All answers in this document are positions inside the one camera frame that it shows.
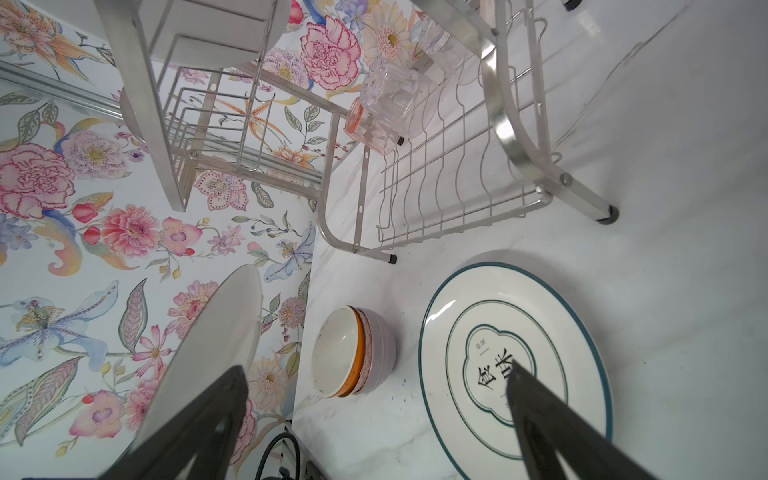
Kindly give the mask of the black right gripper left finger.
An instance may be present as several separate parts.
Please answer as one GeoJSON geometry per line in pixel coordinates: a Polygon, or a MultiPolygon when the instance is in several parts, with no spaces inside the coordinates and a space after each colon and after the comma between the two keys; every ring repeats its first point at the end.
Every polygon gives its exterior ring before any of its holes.
{"type": "Polygon", "coordinates": [[[223,479],[246,413],[245,372],[233,366],[117,461],[103,479],[223,479]]]}

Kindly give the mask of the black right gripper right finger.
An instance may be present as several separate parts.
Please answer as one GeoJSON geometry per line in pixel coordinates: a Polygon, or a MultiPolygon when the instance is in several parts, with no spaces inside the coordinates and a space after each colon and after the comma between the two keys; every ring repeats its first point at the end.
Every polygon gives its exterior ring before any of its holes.
{"type": "Polygon", "coordinates": [[[531,479],[650,479],[652,475],[592,428],[518,362],[506,397],[531,479]]]}

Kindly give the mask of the white plain plate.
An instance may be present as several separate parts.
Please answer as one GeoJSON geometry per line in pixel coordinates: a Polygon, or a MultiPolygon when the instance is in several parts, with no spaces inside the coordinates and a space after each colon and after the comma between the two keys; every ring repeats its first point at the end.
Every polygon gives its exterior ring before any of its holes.
{"type": "Polygon", "coordinates": [[[436,290],[425,311],[418,371],[427,415],[463,479],[524,479],[506,397],[520,364],[606,439],[614,433],[607,372],[586,325],[536,275],[482,262],[436,290]]]}

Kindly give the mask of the orange bowl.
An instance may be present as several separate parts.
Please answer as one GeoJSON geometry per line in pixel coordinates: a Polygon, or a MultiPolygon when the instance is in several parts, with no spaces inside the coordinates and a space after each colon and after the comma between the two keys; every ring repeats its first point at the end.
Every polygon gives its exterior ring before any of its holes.
{"type": "Polygon", "coordinates": [[[365,335],[362,321],[350,307],[334,311],[317,335],[311,357],[313,385],[323,398],[349,395],[364,363],[365,335]]]}

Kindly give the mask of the lavender bowl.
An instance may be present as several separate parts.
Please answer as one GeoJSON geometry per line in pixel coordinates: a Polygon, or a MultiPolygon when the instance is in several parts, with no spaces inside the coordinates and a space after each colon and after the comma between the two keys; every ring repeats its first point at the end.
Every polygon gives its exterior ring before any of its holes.
{"type": "Polygon", "coordinates": [[[372,365],[362,389],[367,394],[379,387],[392,373],[397,357],[397,345],[389,323],[378,313],[368,308],[359,308],[368,320],[372,334],[372,365]]]}

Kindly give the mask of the dark rimmed white plate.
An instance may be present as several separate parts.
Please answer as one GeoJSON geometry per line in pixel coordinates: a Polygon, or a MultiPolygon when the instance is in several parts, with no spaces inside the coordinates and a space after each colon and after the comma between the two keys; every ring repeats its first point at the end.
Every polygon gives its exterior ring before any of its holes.
{"type": "Polygon", "coordinates": [[[137,450],[233,366],[248,368],[262,330],[258,268],[243,265],[216,289],[165,369],[131,449],[137,450]]]}

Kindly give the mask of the pink floral patterned bowl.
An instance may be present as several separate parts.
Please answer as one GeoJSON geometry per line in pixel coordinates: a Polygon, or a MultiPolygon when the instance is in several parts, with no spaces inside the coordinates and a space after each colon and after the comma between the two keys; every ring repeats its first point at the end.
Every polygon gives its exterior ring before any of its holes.
{"type": "Polygon", "coordinates": [[[353,395],[358,395],[364,389],[365,384],[367,383],[368,378],[370,376],[370,371],[372,368],[373,338],[372,338],[370,323],[367,317],[365,316],[365,314],[356,307],[353,307],[353,310],[356,313],[358,319],[361,321],[361,324],[363,326],[363,337],[364,337],[363,363],[362,363],[361,371],[358,377],[358,381],[352,392],[353,395]]]}

